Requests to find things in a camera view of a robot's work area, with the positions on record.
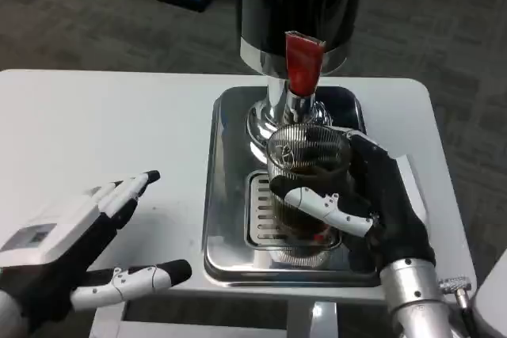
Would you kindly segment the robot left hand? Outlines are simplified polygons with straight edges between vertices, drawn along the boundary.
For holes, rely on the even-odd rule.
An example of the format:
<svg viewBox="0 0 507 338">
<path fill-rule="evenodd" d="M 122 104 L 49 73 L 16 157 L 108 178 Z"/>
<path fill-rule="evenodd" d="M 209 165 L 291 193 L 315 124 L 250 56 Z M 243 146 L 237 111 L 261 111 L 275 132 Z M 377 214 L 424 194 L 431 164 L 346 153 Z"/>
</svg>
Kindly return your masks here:
<svg viewBox="0 0 507 338">
<path fill-rule="evenodd" d="M 90 270 L 159 178 L 152 170 L 88 189 L 47 207 L 2 242 L 3 337 L 27 337 L 71 311 L 114 306 L 191 278 L 187 260 Z"/>
</svg>

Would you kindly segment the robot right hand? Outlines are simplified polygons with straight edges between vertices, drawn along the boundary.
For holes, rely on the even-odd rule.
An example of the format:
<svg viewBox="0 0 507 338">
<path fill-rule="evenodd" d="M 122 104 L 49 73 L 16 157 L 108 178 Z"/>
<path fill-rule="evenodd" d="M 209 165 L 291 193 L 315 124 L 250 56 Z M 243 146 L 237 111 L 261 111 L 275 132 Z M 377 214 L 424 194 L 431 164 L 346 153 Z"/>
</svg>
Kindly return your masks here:
<svg viewBox="0 0 507 338">
<path fill-rule="evenodd" d="M 436 263 L 428 212 L 406 155 L 365 133 L 295 124 L 267 142 L 269 187 L 290 207 L 367 241 L 378 270 L 398 260 Z"/>
</svg>

